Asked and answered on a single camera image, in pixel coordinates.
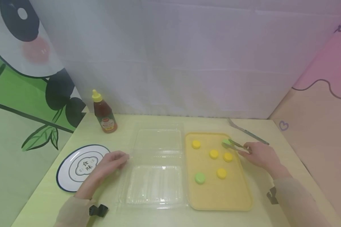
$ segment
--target bottle label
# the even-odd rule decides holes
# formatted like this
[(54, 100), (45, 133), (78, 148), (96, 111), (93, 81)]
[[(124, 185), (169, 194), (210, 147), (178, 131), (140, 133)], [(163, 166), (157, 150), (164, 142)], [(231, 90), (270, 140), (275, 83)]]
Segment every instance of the bottle label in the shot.
[(98, 117), (97, 119), (99, 120), (101, 127), (106, 131), (111, 131), (114, 129), (116, 121), (113, 113), (103, 118)]

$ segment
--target sauce bottle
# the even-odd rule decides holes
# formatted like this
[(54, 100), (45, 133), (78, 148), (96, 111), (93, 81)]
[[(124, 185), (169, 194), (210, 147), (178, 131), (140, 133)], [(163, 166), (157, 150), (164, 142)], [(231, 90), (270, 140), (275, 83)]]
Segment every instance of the sauce bottle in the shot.
[(92, 99), (94, 101), (93, 108), (95, 116), (97, 117), (102, 130), (106, 133), (116, 131), (117, 123), (111, 107), (103, 100), (101, 94), (97, 93), (96, 90), (92, 90)]

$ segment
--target yellow tray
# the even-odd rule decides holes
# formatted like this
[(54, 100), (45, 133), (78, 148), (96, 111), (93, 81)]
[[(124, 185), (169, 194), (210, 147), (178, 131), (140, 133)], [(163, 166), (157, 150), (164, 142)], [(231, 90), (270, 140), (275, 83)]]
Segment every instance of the yellow tray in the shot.
[[(221, 145), (222, 140), (228, 138), (226, 134), (202, 132), (190, 132), (185, 136), (189, 203), (196, 210), (248, 211), (253, 206), (252, 194), (237, 152)], [(199, 149), (192, 148), (193, 140), (200, 141)], [(209, 156), (213, 149), (218, 151), (215, 160)], [(225, 152), (232, 154), (231, 162), (223, 160)], [(226, 170), (225, 179), (217, 177), (219, 168)], [(195, 182), (197, 172), (205, 175), (203, 184)]]

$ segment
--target left hand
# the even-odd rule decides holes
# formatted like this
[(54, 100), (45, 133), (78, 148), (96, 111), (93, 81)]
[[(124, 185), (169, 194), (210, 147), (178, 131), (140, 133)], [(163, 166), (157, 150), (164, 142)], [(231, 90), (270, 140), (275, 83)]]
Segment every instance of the left hand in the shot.
[(116, 169), (122, 169), (129, 159), (129, 155), (122, 151), (113, 151), (104, 155), (88, 177), (94, 177), (101, 182)]
[(114, 151), (104, 155), (102, 160), (92, 170), (91, 174), (81, 184), (75, 197), (79, 199), (91, 199), (104, 179), (116, 169), (122, 169), (128, 159), (129, 155), (122, 151)]

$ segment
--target heart drawing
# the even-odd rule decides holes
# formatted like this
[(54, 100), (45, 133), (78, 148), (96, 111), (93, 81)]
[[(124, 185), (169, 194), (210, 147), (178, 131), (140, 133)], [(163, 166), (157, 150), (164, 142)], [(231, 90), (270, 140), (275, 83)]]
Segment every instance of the heart drawing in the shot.
[(289, 124), (281, 120), (279, 122), (279, 128), (281, 129), (281, 131), (286, 131), (289, 128)]

